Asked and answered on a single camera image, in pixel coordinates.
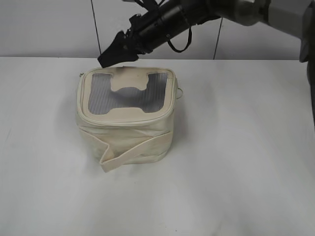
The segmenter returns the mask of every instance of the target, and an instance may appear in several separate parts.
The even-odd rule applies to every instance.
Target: canvas bag
[[[81,75],[76,121],[105,172],[165,157],[177,88],[174,72],[162,68],[97,68]]]

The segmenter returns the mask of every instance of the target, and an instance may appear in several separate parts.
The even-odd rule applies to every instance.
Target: white table
[[[0,58],[1,236],[314,236],[315,136],[297,61],[141,60],[184,96],[155,164],[105,174],[74,114],[95,59]]]

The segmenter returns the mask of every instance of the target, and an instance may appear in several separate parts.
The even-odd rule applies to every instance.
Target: mesh panel
[[[94,115],[105,115],[114,108],[140,108],[145,113],[158,112],[164,106],[167,73],[150,74],[146,90],[134,87],[111,90],[109,74],[92,76],[89,110]]]

